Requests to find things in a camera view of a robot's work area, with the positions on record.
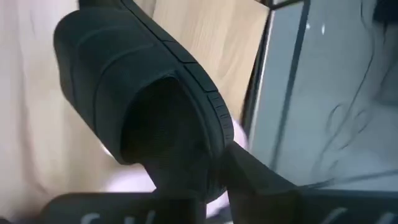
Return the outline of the pink rubber slide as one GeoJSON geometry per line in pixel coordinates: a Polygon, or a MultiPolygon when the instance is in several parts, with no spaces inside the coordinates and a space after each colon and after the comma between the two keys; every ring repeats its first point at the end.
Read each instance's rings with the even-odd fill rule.
{"type": "MultiPolygon", "coordinates": [[[[234,142],[247,149],[248,137],[243,127],[233,119],[234,142]]],[[[156,187],[141,165],[115,172],[101,188],[105,192],[153,192],[156,187]]],[[[226,191],[206,206],[206,224],[233,224],[226,191]]]]}

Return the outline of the black rubber slide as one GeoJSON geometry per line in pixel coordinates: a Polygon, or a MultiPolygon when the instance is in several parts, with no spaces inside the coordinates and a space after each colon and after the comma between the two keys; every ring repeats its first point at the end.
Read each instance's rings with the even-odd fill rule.
{"type": "Polygon", "coordinates": [[[77,1],[53,35],[65,98],[120,164],[203,161],[218,198],[234,130],[209,74],[132,0],[77,1]]]}

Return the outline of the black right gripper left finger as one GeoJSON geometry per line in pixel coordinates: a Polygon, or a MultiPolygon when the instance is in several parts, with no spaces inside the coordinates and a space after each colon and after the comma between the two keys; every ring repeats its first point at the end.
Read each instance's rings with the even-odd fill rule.
{"type": "Polygon", "coordinates": [[[197,224],[206,219],[206,163],[147,161],[144,168],[156,186],[158,195],[187,196],[193,200],[189,217],[197,224]]]}

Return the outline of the black aluminium table frame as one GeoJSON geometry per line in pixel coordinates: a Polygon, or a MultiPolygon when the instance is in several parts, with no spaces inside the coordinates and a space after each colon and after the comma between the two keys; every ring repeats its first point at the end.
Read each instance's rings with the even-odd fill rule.
{"type": "Polygon", "coordinates": [[[254,110],[256,108],[256,100],[259,91],[260,77],[264,63],[265,51],[267,48],[266,42],[267,42],[268,29],[269,29],[269,22],[266,21],[262,31],[261,40],[257,49],[256,58],[252,67],[251,76],[249,79],[246,95],[244,98],[240,125],[242,126],[246,136],[250,135],[250,130],[254,117],[254,110]]]}

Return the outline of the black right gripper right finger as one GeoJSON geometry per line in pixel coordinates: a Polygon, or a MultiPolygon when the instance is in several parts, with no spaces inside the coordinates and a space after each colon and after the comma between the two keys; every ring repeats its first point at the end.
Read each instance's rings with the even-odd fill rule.
{"type": "Polygon", "coordinates": [[[300,221],[297,187],[270,170],[239,144],[221,157],[233,224],[295,224],[300,221]]]}

